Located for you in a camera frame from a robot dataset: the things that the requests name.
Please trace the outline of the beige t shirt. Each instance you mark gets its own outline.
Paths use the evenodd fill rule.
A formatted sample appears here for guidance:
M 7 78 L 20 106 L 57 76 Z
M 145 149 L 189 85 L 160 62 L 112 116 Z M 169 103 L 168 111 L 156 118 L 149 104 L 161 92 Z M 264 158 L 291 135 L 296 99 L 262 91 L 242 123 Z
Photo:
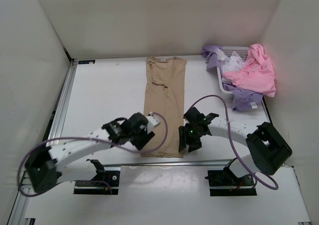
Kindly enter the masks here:
M 168 125 L 167 138 L 162 121 L 154 129 L 155 136 L 143 148 L 152 150 L 144 156 L 182 158 L 179 149 L 179 127 L 184 125 L 184 82 L 187 61 L 178 57 L 169 59 L 148 57 L 146 61 L 147 84 L 145 90 L 144 114 L 156 112 L 162 115 Z

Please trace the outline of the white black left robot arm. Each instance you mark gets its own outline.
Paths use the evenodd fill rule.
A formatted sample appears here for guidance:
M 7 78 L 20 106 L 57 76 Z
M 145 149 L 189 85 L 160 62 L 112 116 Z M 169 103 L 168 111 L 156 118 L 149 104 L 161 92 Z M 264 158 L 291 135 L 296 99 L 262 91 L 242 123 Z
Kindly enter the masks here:
M 35 195 L 43 194 L 60 183 L 85 181 L 95 186 L 106 185 L 105 170 L 93 155 L 130 143 L 133 153 L 144 149 L 160 125 L 159 117 L 139 112 L 130 118 L 116 118 L 84 137 L 61 137 L 61 144 L 44 141 L 29 151 L 21 165 L 25 168 Z

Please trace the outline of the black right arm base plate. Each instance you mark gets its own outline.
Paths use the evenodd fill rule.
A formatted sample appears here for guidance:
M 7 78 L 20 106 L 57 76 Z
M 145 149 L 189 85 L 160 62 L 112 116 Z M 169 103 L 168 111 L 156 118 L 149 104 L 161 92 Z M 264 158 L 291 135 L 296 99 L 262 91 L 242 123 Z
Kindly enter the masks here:
M 223 170 L 208 170 L 205 179 L 211 197 L 257 196 L 256 182 L 251 175 L 232 178 Z

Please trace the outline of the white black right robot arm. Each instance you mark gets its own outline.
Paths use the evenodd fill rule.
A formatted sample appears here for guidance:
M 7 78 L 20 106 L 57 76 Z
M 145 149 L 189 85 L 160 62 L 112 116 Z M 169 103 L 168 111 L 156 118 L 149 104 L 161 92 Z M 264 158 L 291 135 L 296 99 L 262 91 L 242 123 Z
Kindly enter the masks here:
M 292 155 L 292 149 L 269 122 L 254 126 L 228 123 L 225 118 L 203 119 L 180 126 L 179 151 L 187 147 L 189 153 L 200 149 L 202 147 L 200 138 L 203 136 L 229 138 L 229 133 L 233 141 L 246 146 L 250 152 L 241 157 L 244 165 L 235 158 L 224 168 L 224 180 L 229 185 L 237 184 L 243 176 L 249 174 L 247 168 L 252 173 L 274 175 Z

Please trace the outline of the pink t shirt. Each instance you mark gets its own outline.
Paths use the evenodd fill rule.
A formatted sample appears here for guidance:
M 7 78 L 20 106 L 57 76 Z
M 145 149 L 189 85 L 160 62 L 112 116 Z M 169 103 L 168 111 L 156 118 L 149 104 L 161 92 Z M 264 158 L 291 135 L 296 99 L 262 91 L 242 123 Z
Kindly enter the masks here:
M 276 93 L 275 72 L 269 55 L 261 44 L 253 44 L 248 51 L 244 67 L 238 72 L 225 72 L 222 76 L 236 87 L 251 90 L 273 98 Z

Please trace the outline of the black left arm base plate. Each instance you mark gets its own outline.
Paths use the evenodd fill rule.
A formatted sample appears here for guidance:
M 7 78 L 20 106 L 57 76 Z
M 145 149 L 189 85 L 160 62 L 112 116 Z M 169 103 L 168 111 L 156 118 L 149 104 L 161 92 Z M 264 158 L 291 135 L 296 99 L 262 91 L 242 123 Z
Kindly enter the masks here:
M 75 195 L 118 195 L 120 167 L 103 166 L 98 160 L 88 160 L 93 166 L 95 176 L 91 179 L 75 181 Z

